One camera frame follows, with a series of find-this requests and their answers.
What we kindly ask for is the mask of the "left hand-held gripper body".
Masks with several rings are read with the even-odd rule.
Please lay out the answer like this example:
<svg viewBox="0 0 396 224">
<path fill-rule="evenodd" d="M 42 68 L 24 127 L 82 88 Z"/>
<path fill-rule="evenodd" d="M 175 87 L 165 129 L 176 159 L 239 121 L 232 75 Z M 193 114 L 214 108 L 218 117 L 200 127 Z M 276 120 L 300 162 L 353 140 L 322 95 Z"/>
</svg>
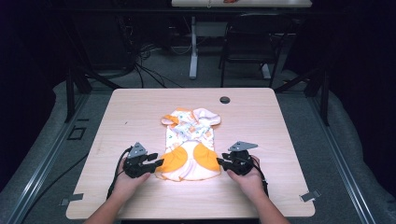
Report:
<svg viewBox="0 0 396 224">
<path fill-rule="evenodd" d="M 151 161 L 147 161 L 148 151 L 139 143 L 136 142 L 129 151 L 125 162 L 123 164 L 123 170 L 131 178 L 136 178 L 144 173 L 154 173 L 145 172 L 143 166 L 145 164 L 150 164 Z"/>
</svg>

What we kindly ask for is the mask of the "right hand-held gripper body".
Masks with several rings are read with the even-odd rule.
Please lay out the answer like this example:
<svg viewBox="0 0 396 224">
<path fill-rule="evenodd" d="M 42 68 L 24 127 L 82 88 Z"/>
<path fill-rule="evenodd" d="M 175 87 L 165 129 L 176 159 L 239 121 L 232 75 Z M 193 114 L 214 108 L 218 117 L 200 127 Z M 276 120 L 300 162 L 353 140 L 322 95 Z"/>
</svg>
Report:
<svg viewBox="0 0 396 224">
<path fill-rule="evenodd" d="M 248 153 L 249 149 L 257 147 L 257 144 L 237 141 L 229 147 L 228 153 L 232 154 L 232 158 L 228 161 L 232 164 L 232 171 L 237 175 L 246 175 L 254 166 L 253 160 Z"/>
</svg>

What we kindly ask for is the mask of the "white and orange baby garment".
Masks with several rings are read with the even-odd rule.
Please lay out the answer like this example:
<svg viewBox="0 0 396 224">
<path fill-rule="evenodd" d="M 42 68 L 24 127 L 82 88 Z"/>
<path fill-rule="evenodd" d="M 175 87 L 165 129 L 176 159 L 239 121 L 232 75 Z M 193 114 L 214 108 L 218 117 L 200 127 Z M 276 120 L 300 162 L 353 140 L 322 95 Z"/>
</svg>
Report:
<svg viewBox="0 0 396 224">
<path fill-rule="evenodd" d="M 205 108 L 178 108 L 162 118 L 166 126 L 163 165 L 155 175 L 163 180 L 200 181 L 220 175 L 213 127 L 220 115 Z"/>
</svg>

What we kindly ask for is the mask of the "person's left hand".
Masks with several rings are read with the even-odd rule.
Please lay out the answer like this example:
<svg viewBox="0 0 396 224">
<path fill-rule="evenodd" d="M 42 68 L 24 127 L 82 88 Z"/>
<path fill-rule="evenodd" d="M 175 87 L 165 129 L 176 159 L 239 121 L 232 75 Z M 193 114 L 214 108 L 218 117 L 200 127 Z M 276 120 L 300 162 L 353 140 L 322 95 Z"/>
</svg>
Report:
<svg viewBox="0 0 396 224">
<path fill-rule="evenodd" d="M 121 198 L 129 198 L 134 192 L 138 189 L 138 187 L 147 181 L 151 173 L 144 173 L 143 175 L 131 178 L 127 174 L 125 174 L 123 170 L 123 164 L 125 159 L 122 159 L 117 171 L 116 182 L 113 187 L 112 196 L 121 196 Z"/>
</svg>

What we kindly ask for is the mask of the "person's right hand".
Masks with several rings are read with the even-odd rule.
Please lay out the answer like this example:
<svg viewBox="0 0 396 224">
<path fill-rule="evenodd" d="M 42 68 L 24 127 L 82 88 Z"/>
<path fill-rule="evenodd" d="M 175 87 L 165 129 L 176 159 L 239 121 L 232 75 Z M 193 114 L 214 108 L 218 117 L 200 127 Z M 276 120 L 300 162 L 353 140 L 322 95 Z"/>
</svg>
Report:
<svg viewBox="0 0 396 224">
<path fill-rule="evenodd" d="M 266 195 L 263 184 L 262 175 L 260 169 L 260 160 L 251 155 L 255 168 L 253 168 L 246 175 L 237 175 L 232 170 L 228 170 L 228 176 L 235 181 L 243 193 L 250 199 L 258 199 L 259 197 L 264 197 Z"/>
</svg>

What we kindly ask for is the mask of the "black metal stand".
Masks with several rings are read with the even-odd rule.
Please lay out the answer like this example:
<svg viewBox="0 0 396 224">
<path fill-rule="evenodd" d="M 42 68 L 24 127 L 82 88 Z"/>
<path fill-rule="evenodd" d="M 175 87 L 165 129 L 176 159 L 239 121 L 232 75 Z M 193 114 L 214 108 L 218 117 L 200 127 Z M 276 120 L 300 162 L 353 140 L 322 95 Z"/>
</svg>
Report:
<svg viewBox="0 0 396 224">
<path fill-rule="evenodd" d="M 314 68 L 303 75 L 297 76 L 286 84 L 275 88 L 275 92 L 284 92 L 306 79 L 308 80 L 308 83 L 304 89 L 304 95 L 306 97 L 316 97 L 318 92 L 320 92 L 319 117 L 323 123 L 328 126 L 330 76 L 327 73 L 327 69 L 324 65 Z"/>
<path fill-rule="evenodd" d="M 69 122 L 77 114 L 77 104 L 75 100 L 75 89 L 82 94 L 90 94 L 92 85 L 88 77 L 99 81 L 112 90 L 120 88 L 120 85 L 113 83 L 105 77 L 100 76 L 92 69 L 92 64 L 83 46 L 78 33 L 78 29 L 71 19 L 63 20 L 64 34 L 67 36 L 68 53 L 68 72 L 66 75 L 66 99 L 67 115 L 66 122 Z"/>
</svg>

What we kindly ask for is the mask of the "white desk leg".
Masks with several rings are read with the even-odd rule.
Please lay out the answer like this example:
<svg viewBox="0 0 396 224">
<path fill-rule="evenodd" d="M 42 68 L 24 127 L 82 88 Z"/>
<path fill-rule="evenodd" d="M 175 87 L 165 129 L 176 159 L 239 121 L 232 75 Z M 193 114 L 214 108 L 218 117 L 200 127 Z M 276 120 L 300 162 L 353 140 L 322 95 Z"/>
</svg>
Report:
<svg viewBox="0 0 396 224">
<path fill-rule="evenodd" d="M 190 79 L 197 78 L 198 67 L 198 52 L 197 52 L 197 37 L 196 37 L 196 20 L 191 18 L 191 64 L 190 64 Z"/>
</svg>

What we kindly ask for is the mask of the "black chair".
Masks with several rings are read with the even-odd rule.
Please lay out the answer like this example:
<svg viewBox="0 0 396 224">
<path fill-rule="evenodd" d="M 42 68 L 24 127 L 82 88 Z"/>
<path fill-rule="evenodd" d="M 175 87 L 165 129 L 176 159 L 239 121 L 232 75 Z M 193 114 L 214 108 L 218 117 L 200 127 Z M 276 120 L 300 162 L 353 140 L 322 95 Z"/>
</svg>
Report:
<svg viewBox="0 0 396 224">
<path fill-rule="evenodd" d="M 226 63 L 271 64 L 272 87 L 284 40 L 293 28 L 284 14 L 243 13 L 227 22 L 219 59 L 220 86 L 224 85 Z"/>
</svg>

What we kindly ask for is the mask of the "grey metal table bracket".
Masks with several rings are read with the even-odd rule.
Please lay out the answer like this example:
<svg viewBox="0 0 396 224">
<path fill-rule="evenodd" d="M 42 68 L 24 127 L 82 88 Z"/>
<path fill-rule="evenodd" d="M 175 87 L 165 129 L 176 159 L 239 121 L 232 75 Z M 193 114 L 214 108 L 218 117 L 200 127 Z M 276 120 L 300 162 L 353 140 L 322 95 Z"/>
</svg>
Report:
<svg viewBox="0 0 396 224">
<path fill-rule="evenodd" d="M 301 195 L 300 199 L 304 203 L 306 203 L 306 202 L 309 202 L 309 201 L 314 201 L 316 198 L 318 198 L 320 196 L 321 196 L 321 193 L 316 189 L 316 190 L 309 191 L 306 194 Z"/>
<path fill-rule="evenodd" d="M 61 199 L 59 205 L 60 206 L 67 206 L 71 202 L 80 201 L 82 199 L 83 199 L 83 193 L 73 194 L 73 195 L 69 196 L 68 198 Z"/>
</svg>

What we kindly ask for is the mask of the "aluminium floor rail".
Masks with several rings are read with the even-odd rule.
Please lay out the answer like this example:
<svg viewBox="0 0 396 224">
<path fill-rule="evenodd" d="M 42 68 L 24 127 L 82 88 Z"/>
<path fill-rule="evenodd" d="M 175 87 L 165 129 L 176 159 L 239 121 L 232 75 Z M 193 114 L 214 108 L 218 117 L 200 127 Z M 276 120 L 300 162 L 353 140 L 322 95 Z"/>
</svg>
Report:
<svg viewBox="0 0 396 224">
<path fill-rule="evenodd" d="M 73 128 L 76 116 L 88 99 L 87 94 L 78 96 L 75 112 L 65 122 L 65 99 L 61 96 L 57 98 L 49 120 L 21 162 L 16 174 L 11 177 L 5 189 L 0 193 L 0 208 L 3 211 L 0 214 L 0 222 L 2 224 L 21 224 L 61 152 L 62 144 Z"/>
<path fill-rule="evenodd" d="M 319 113 L 318 101 L 315 98 L 307 98 L 316 120 L 318 121 L 321 130 L 324 132 L 326 140 L 329 144 L 332 160 L 336 169 L 344 183 L 350 201 L 353 203 L 355 210 L 361 220 L 362 224 L 377 224 L 373 213 L 371 212 L 366 200 L 364 199 L 361 188 L 355 180 L 355 177 L 350 171 L 347 161 L 332 133 L 330 126 L 326 125 Z"/>
</svg>

